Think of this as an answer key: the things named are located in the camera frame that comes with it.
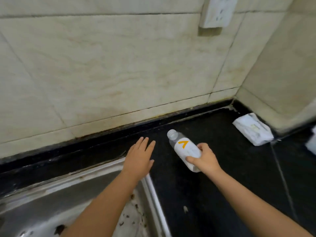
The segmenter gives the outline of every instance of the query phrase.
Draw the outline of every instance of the stainless steel sink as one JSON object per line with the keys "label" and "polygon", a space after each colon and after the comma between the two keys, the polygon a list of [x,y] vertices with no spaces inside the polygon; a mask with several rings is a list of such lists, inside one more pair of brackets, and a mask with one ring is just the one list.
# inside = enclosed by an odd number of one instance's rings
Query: stainless steel sink
{"label": "stainless steel sink", "polygon": [[[123,162],[115,160],[1,199],[0,236],[57,237],[120,173]],[[135,188],[113,236],[171,236],[149,175]]]}

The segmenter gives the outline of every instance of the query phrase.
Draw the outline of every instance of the finger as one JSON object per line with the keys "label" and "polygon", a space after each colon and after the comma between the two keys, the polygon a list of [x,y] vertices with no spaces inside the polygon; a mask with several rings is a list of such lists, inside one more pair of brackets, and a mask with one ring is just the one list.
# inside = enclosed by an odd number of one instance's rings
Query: finger
{"label": "finger", "polygon": [[141,143],[140,146],[139,146],[139,149],[140,149],[140,150],[145,151],[145,149],[146,149],[146,147],[147,147],[147,144],[148,144],[148,140],[149,140],[149,138],[146,137],[146,138],[142,141],[142,143]]}
{"label": "finger", "polygon": [[134,146],[135,146],[135,144],[130,147],[130,149],[128,150],[127,155],[132,152],[132,150],[134,149]]}
{"label": "finger", "polygon": [[209,145],[207,143],[199,143],[197,145],[197,147],[200,149],[200,150],[205,150],[207,148],[209,148]]}
{"label": "finger", "polygon": [[187,156],[187,157],[185,158],[185,160],[186,160],[187,162],[189,162],[189,163],[191,163],[191,164],[193,164],[193,165],[195,165],[197,159],[198,159],[198,158],[194,158],[194,157],[192,157],[192,156]]}
{"label": "finger", "polygon": [[156,144],[156,141],[152,141],[145,151],[146,153],[148,153],[149,157],[151,156],[151,154],[154,150],[155,144]]}
{"label": "finger", "polygon": [[140,137],[140,139],[135,143],[134,149],[137,150],[142,143],[144,137]]}
{"label": "finger", "polygon": [[148,172],[149,172],[150,169],[153,167],[154,162],[155,162],[155,161],[154,161],[153,159],[151,159],[151,160],[149,161]]}

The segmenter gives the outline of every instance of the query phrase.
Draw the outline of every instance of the white bottle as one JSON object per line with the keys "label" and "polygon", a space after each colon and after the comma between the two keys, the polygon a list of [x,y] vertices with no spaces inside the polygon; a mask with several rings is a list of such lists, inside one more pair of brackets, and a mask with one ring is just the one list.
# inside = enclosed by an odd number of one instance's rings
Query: white bottle
{"label": "white bottle", "polygon": [[170,145],[174,148],[187,167],[193,172],[200,172],[195,165],[185,160],[187,156],[200,158],[202,154],[200,149],[190,139],[186,138],[181,132],[177,132],[176,130],[171,129],[168,131],[167,136]]}

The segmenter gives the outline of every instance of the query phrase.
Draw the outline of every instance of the white power socket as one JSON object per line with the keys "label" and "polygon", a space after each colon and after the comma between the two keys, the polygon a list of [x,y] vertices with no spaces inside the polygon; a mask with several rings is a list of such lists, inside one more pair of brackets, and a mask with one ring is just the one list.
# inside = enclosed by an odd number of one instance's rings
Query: white power socket
{"label": "white power socket", "polygon": [[202,28],[226,27],[232,19],[238,0],[205,0],[201,13]]}

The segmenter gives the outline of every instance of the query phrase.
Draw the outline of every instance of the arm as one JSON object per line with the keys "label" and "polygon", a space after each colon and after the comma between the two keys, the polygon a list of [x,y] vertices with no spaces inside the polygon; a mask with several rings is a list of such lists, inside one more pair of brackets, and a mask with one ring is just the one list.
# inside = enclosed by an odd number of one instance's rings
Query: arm
{"label": "arm", "polygon": [[154,161],[149,160],[155,141],[147,147],[148,138],[141,137],[127,153],[123,170],[67,228],[62,237],[111,237],[121,212]]}
{"label": "arm", "polygon": [[246,187],[226,174],[206,143],[197,145],[201,158],[188,156],[188,162],[198,167],[214,182],[237,215],[257,237],[312,237],[286,215],[260,199]]}

